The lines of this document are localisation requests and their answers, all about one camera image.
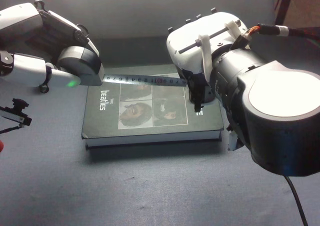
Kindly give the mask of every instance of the portrait photo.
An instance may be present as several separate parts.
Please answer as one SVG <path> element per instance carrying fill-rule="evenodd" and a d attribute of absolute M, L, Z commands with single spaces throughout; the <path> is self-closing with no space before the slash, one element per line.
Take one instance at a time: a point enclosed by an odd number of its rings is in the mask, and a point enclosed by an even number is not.
<path fill-rule="evenodd" d="M 187 109 L 184 97 L 153 100 L 153 125 L 187 125 Z"/>
<path fill-rule="evenodd" d="M 162 74 L 162 77 L 179 78 L 177 73 Z M 178 86 L 152 86 L 153 99 L 173 99 L 185 96 L 184 87 Z"/>
<path fill-rule="evenodd" d="M 120 88 L 120 101 L 142 101 L 151 100 L 152 91 L 151 85 L 132 85 L 121 84 Z"/>
<path fill-rule="evenodd" d="M 153 126 L 152 100 L 124 101 L 119 106 L 118 128 L 150 128 Z"/>

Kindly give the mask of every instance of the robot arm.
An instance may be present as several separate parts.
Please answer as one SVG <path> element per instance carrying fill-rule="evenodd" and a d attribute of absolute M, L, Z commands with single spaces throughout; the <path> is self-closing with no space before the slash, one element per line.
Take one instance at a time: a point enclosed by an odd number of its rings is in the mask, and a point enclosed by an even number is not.
<path fill-rule="evenodd" d="M 0 77 L 6 81 L 40 87 L 100 86 L 104 68 L 99 52 L 88 38 L 88 30 L 45 10 L 41 0 L 0 11 Z M 51 57 L 8 53 L 6 47 L 25 42 Z"/>
<path fill-rule="evenodd" d="M 188 81 L 195 110 L 212 93 L 226 110 L 228 130 L 237 134 L 238 146 L 245 145 L 262 168 L 284 176 L 320 172 L 320 98 L 314 93 L 320 91 L 320 76 L 277 61 L 268 63 L 248 48 L 254 32 L 279 36 L 304 32 L 262 24 L 247 30 L 241 22 L 234 33 L 232 22 L 238 20 L 214 11 L 171 29 L 168 51 L 180 77 Z"/>

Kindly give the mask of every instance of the black knob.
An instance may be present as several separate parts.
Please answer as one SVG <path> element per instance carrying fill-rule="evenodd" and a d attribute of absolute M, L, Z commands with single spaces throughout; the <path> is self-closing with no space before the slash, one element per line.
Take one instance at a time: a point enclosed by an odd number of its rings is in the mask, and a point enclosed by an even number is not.
<path fill-rule="evenodd" d="M 26 107 L 29 106 L 29 104 L 26 101 L 20 98 L 14 98 L 12 99 L 12 102 L 13 102 L 13 110 L 16 112 L 22 112 L 22 110 L 24 110 Z"/>
<path fill-rule="evenodd" d="M 214 8 L 212 8 L 211 9 L 211 14 L 215 14 L 215 13 L 217 13 L 218 11 L 217 11 L 217 9 L 214 7 Z"/>

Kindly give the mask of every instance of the book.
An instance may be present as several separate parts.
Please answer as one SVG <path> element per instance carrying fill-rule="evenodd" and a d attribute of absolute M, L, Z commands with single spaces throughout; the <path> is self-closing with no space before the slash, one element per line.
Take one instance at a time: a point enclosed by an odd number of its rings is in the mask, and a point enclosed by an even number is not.
<path fill-rule="evenodd" d="M 172 64 L 108 68 L 106 73 L 179 78 Z M 219 101 L 196 113 L 186 87 L 110 82 L 88 87 L 82 127 L 88 148 L 217 140 L 223 129 Z"/>

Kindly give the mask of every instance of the white circular cap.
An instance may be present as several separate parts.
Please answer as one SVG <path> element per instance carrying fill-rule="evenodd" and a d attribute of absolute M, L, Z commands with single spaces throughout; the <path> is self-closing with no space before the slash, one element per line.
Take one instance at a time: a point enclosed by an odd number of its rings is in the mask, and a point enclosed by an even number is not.
<path fill-rule="evenodd" d="M 276 117 L 294 117 L 320 106 L 320 80 L 298 71 L 269 71 L 259 75 L 249 101 L 261 113 Z"/>

